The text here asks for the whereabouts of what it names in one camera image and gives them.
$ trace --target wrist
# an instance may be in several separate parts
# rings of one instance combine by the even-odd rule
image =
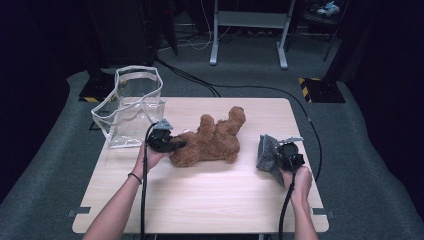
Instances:
[[[303,210],[309,212],[309,202],[306,198],[291,198],[291,203],[294,210]]]
[[[136,175],[138,178],[143,179],[143,170],[142,169],[138,169],[138,168],[134,168],[131,173],[133,173],[134,175]]]
[[[128,173],[128,178],[132,178],[132,179],[137,180],[140,183],[140,185],[143,184],[142,178],[139,178],[137,175],[135,175],[132,172]]]

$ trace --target teddy bear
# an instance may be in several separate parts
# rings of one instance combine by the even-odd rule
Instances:
[[[236,135],[245,121],[244,110],[238,106],[231,108],[227,120],[219,120],[216,124],[209,114],[203,114],[197,132],[184,132],[171,140],[187,143],[174,151],[169,157],[171,162],[177,167],[190,167],[200,160],[234,163],[240,151]]]

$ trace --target bracelet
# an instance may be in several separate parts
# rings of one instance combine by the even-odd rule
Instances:
[[[139,177],[137,177],[134,173],[128,173],[128,177],[133,176],[135,178],[137,178],[137,180],[140,182],[140,185],[143,184],[143,182],[141,181],[141,179]]]

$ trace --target brown teddy bear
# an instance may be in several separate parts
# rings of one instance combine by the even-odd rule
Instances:
[[[171,162],[177,167],[189,167],[200,160],[234,163],[240,151],[236,135],[245,121],[243,108],[237,106],[231,108],[227,120],[219,120],[216,124],[209,114],[202,115],[196,133],[185,132],[171,140],[187,142],[169,157]]]

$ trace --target plastic bag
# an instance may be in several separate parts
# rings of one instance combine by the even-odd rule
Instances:
[[[116,70],[115,88],[91,110],[110,148],[136,147],[152,123],[162,120],[165,101],[157,69],[129,66]]]

